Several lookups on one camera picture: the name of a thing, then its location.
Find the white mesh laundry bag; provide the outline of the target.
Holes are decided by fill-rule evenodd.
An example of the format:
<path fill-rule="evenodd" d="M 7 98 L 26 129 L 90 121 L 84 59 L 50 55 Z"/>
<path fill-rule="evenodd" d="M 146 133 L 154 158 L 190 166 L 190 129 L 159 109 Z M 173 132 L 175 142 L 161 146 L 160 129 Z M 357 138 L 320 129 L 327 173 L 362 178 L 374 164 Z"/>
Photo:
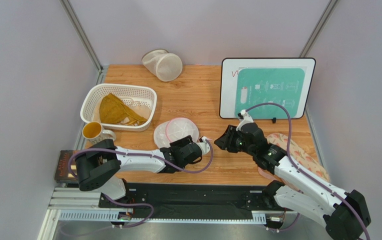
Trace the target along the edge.
<path fill-rule="evenodd" d="M 154 143 L 159 148 L 167 148 L 170 143 L 191 136 L 195 142 L 199 138 L 197 126 L 188 118 L 177 117 L 158 125 L 153 133 Z"/>

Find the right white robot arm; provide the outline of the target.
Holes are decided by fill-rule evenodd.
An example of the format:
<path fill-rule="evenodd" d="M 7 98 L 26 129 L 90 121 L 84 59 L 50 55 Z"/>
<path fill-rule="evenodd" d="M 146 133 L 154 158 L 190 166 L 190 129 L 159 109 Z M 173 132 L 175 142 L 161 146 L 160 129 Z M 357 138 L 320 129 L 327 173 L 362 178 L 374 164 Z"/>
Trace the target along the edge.
<path fill-rule="evenodd" d="M 215 145 L 230 153 L 250 155 L 258 167 L 284 180 L 275 180 L 266 194 L 276 205 L 294 210 L 325 228 L 334 240 L 357 240 L 372 222 L 365 197 L 336 187 L 304 168 L 284 148 L 268 142 L 256 123 L 240 129 L 229 125 Z"/>

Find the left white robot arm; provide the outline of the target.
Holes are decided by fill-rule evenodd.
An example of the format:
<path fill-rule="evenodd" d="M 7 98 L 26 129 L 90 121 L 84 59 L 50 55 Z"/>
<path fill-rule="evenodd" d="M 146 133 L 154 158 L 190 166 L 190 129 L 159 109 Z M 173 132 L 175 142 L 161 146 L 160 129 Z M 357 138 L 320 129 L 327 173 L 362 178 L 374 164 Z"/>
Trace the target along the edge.
<path fill-rule="evenodd" d="M 116 177 L 117 173 L 187 172 L 186 166 L 200 162 L 203 155 L 210 151 L 211 146 L 206 138 L 194 142 L 191 136 L 155 150 L 126 149 L 106 139 L 73 154 L 68 163 L 74 163 L 75 170 L 68 170 L 78 180 L 80 191 L 98 191 L 112 200 L 118 200 L 126 196 L 127 189 L 125 181 Z"/>

